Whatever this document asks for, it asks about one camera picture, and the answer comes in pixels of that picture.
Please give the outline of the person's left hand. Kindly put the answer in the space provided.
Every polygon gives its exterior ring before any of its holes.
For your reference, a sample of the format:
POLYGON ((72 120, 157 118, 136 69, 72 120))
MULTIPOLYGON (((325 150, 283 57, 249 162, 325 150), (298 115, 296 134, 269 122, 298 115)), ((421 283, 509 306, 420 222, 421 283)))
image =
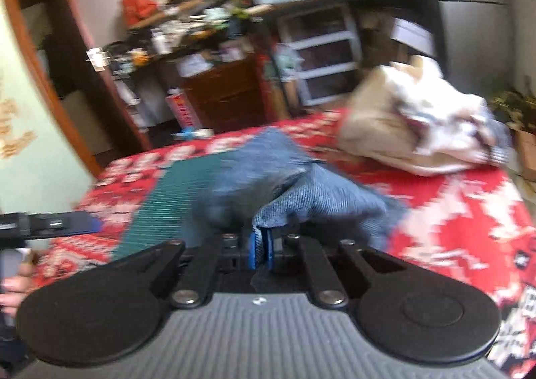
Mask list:
POLYGON ((15 317, 17 310, 25 298, 34 290, 36 266, 32 263, 22 263, 15 276, 6 278, 1 284, 1 311, 15 317))

